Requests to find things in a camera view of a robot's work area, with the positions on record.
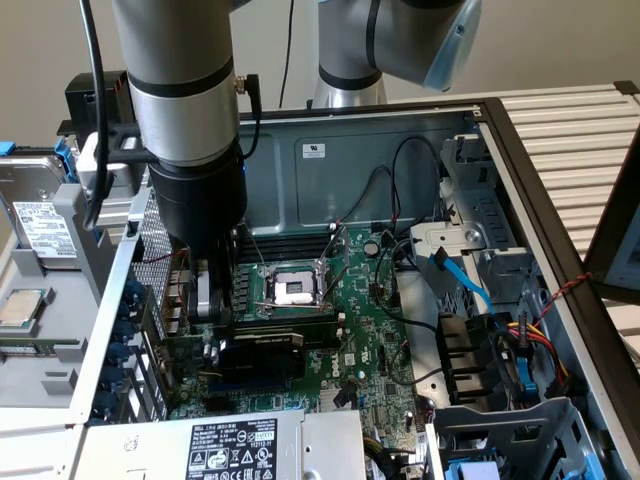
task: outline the mesh grille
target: mesh grille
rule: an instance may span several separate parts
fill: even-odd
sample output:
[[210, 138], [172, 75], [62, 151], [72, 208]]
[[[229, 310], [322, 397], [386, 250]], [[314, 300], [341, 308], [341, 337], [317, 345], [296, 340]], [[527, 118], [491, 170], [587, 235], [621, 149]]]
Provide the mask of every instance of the mesh grille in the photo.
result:
[[[171, 242], [164, 225], [160, 221], [160, 212], [156, 203], [155, 191], [151, 191], [149, 201], [144, 212], [144, 220], [140, 236], [144, 244], [144, 261], [153, 260], [171, 253]], [[153, 320], [158, 329], [161, 339], [166, 337], [164, 322], [160, 312], [162, 311], [162, 299], [167, 286], [167, 278], [169, 276], [169, 266], [171, 258], [163, 258], [157, 262], [144, 263], [134, 262], [133, 273], [140, 283], [150, 286], [158, 303], [158, 308], [152, 309]]]

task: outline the motherboard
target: motherboard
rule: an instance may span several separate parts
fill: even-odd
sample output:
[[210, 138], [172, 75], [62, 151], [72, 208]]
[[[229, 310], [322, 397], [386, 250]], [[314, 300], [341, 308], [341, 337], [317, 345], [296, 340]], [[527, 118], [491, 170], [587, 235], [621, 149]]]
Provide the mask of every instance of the motherboard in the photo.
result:
[[[420, 425], [410, 421], [416, 414], [414, 388], [395, 384], [387, 373], [387, 363], [406, 339], [405, 328], [389, 318], [376, 301], [375, 288], [385, 299], [395, 294], [392, 260], [382, 259], [376, 287], [374, 275], [384, 251], [383, 234], [369, 229], [349, 229], [347, 233], [348, 259], [328, 259], [333, 274], [328, 275], [328, 282], [344, 269], [345, 262], [349, 268], [336, 282], [326, 304], [312, 312], [291, 309], [294, 318], [299, 314], [309, 322], [305, 328], [311, 330], [307, 331], [313, 331], [314, 326], [320, 330], [320, 320], [314, 321], [314, 317], [321, 319], [328, 311], [339, 311], [343, 321], [337, 326], [338, 341], [334, 345], [319, 341], [319, 348], [306, 348], [304, 375], [284, 388], [218, 391], [210, 378], [197, 371], [202, 361], [203, 338], [211, 334], [209, 327], [181, 326], [165, 341], [176, 362], [184, 362], [185, 372], [171, 395], [171, 419], [297, 409], [308, 413], [358, 409], [363, 433], [379, 438], [386, 447], [415, 448], [416, 426]], [[302, 284], [306, 277], [295, 272], [307, 272], [308, 266], [306, 260], [240, 265], [235, 272], [237, 324], [250, 325], [264, 319], [263, 297], [268, 291], [264, 285], [265, 269], [294, 272], [286, 278], [296, 280], [294, 290], [300, 294], [304, 287], [298, 286], [297, 280]], [[392, 311], [401, 314], [399, 306]], [[394, 371], [401, 378], [412, 380], [410, 362], [399, 357]], [[344, 402], [336, 401], [340, 396], [345, 397]]]

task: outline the white wall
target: white wall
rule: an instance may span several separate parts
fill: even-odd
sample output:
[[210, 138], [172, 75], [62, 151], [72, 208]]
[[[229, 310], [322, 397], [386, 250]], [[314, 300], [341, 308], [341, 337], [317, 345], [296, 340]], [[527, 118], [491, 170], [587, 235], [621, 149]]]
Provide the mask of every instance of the white wall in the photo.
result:
[[[105, 67], [122, 68], [111, 2], [92, 4]], [[232, 17], [236, 72], [260, 74], [268, 109], [277, 106], [288, 9], [289, 0], [254, 0]], [[313, 96], [316, 19], [315, 0], [296, 1], [285, 107]], [[640, 81], [639, 20], [638, 0], [485, 0], [469, 65], [451, 92]], [[68, 115], [65, 86], [89, 70], [77, 0], [0, 0], [0, 62], [0, 138], [50, 144]], [[386, 82], [392, 99], [433, 94]]]

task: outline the robotic arm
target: robotic arm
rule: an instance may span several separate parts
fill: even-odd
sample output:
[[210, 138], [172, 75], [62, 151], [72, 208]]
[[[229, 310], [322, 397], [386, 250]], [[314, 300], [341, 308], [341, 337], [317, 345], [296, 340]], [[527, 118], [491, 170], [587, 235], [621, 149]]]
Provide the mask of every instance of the robotic arm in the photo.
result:
[[[382, 103], [382, 72], [446, 90], [480, 1], [321, 0], [314, 106]], [[247, 206], [229, 15], [248, 2], [113, 0], [142, 139], [159, 160], [149, 168], [160, 215], [190, 263], [207, 261], [215, 305], [194, 314], [221, 326], [231, 318], [230, 232]]]

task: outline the hard drive label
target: hard drive label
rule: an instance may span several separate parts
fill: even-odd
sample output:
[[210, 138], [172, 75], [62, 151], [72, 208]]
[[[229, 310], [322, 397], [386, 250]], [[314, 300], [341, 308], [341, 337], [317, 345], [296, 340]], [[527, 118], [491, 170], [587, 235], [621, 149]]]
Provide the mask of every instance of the hard drive label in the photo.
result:
[[51, 202], [13, 202], [31, 248], [40, 258], [76, 258], [64, 218]]
[[271, 480], [278, 420], [194, 425], [186, 480]]

